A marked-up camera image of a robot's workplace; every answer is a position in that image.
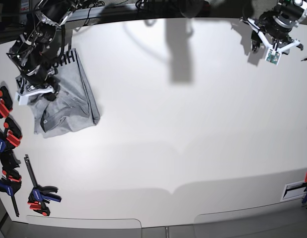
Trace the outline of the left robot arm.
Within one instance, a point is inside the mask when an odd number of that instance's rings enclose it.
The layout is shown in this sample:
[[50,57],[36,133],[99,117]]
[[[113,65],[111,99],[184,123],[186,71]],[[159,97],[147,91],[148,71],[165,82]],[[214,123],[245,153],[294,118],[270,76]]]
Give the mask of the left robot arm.
[[259,18],[246,15],[247,3],[242,10],[241,21],[252,29],[251,50],[254,54],[261,45],[281,54],[289,54],[290,48],[303,50],[303,45],[289,33],[307,18],[307,0],[278,0],[273,9],[265,11]]

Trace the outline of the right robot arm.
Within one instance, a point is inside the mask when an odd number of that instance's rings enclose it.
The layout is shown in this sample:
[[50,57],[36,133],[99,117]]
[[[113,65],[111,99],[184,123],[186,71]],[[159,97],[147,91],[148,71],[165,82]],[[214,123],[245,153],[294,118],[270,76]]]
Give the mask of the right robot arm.
[[[7,56],[17,66],[20,76],[30,84],[30,89],[48,89],[42,95],[54,101],[58,94],[58,83],[54,77],[53,65],[61,60],[65,46],[65,23],[80,7],[79,0],[41,0],[27,15],[27,23],[22,34],[9,49]],[[61,28],[61,51],[52,59],[45,56]]]

